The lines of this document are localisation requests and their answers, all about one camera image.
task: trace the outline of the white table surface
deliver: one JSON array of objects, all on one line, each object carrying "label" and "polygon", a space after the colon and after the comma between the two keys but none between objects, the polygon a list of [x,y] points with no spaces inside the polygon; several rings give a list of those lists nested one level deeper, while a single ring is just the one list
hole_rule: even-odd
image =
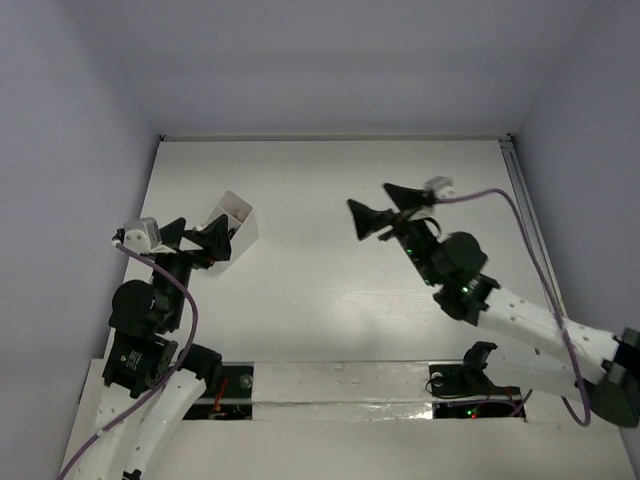
[{"label": "white table surface", "polygon": [[[460,358],[476,340],[517,355],[512,341],[444,315],[395,242],[356,239],[348,198],[388,208],[382,183],[419,187],[436,175],[460,194],[512,190],[496,141],[161,143],[142,215],[193,225],[227,189],[254,206],[257,242],[226,272],[194,272],[190,283],[196,341],[227,361]],[[478,238],[489,275],[544,302],[502,199],[442,207],[438,220]],[[126,279],[148,277],[130,262]]]},{"label": "white table surface", "polygon": [[[388,208],[382,183],[419,187],[436,175],[453,177],[459,194],[512,191],[497,141],[161,143],[142,216],[193,225],[227,189],[254,206],[257,242],[226,272],[195,272],[190,284],[196,342],[226,361],[459,359],[486,340],[526,362],[516,342],[446,317],[396,244],[356,240],[348,198]],[[445,231],[478,238],[487,274],[545,303],[502,199],[437,217]],[[148,277],[130,262],[126,280]],[[180,342],[189,318],[185,307]],[[547,395],[529,410],[527,424],[183,422],[157,479],[633,478],[618,429],[581,429]]]}]

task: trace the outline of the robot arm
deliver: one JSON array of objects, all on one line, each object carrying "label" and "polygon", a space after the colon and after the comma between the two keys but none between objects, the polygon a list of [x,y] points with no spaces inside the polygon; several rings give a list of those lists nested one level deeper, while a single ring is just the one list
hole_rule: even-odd
[{"label": "robot arm", "polygon": [[[569,334],[578,368],[593,413],[621,426],[637,427],[640,417],[640,333],[627,329],[620,336],[564,319],[563,330],[545,308],[533,305],[509,292],[495,279],[482,273],[487,255],[469,233],[454,232],[442,240],[440,226],[430,215],[437,203],[450,203],[451,181],[430,180],[424,189],[393,184],[383,188],[399,211],[375,211],[348,200],[360,240],[383,231],[378,239],[395,238],[422,280],[439,290],[434,300],[451,318],[475,327],[512,337],[568,366],[564,373],[544,366],[522,367],[491,359],[495,344],[478,342],[465,355],[456,378],[438,373],[434,386],[457,385],[459,394],[486,393],[492,382],[535,388],[565,398],[580,399],[574,386],[573,362],[565,341]],[[434,234],[431,227],[438,229]]]}]

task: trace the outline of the white wall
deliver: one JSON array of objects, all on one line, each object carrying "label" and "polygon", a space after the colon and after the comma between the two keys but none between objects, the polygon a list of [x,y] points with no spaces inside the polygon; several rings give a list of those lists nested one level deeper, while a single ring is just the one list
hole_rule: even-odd
[{"label": "white wall", "polygon": [[0,15],[0,465],[55,477],[157,145],[81,0]]},{"label": "white wall", "polygon": [[162,133],[503,134],[589,0],[90,0]]},{"label": "white wall", "polygon": [[617,332],[640,329],[639,22],[637,0],[594,1],[517,136],[570,315]]}]

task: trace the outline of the red wire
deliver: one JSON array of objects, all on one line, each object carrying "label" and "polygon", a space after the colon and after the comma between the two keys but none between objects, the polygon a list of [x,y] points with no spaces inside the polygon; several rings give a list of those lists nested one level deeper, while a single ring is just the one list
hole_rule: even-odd
[{"label": "red wire", "polygon": [[220,402],[220,399],[224,396],[224,391],[227,388],[227,383],[228,382],[229,382],[229,380],[227,378],[225,378],[222,381],[222,385],[220,386],[220,391],[218,392],[218,394],[216,395],[216,398],[213,401],[213,408],[211,409],[211,412],[209,413],[210,415],[220,411],[219,402]]}]

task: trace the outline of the screw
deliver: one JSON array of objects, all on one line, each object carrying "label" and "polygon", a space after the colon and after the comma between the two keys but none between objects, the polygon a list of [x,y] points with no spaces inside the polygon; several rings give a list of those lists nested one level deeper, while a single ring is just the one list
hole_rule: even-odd
[{"label": "screw", "polygon": [[436,388],[444,385],[444,375],[441,372],[435,372],[431,375],[431,384]]},{"label": "screw", "polygon": [[240,377],[240,388],[251,388],[253,386],[253,377],[245,374]]}]

